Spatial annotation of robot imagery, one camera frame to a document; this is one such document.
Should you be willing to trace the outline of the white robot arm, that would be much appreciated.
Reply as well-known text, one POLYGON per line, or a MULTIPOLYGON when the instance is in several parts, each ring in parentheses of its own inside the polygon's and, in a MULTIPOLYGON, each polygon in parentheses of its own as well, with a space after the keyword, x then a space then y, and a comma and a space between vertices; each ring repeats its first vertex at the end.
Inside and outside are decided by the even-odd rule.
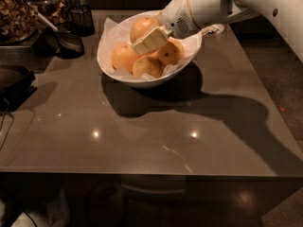
POLYGON ((150 54, 170 37, 184 39, 213 24, 231 24, 261 15, 303 61, 303 0, 171 0, 155 15, 160 23, 133 44, 150 54))

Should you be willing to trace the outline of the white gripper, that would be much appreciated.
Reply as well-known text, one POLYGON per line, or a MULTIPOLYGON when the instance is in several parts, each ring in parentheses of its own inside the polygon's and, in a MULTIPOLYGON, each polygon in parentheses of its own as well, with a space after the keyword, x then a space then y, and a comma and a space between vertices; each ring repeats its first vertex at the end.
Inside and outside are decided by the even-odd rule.
POLYGON ((132 48, 137 55, 153 53, 164 46, 171 35, 177 39, 184 39, 201 30, 192 18, 188 0, 171 0, 162 10, 162 24, 164 26, 131 28, 130 37, 135 39, 132 48))

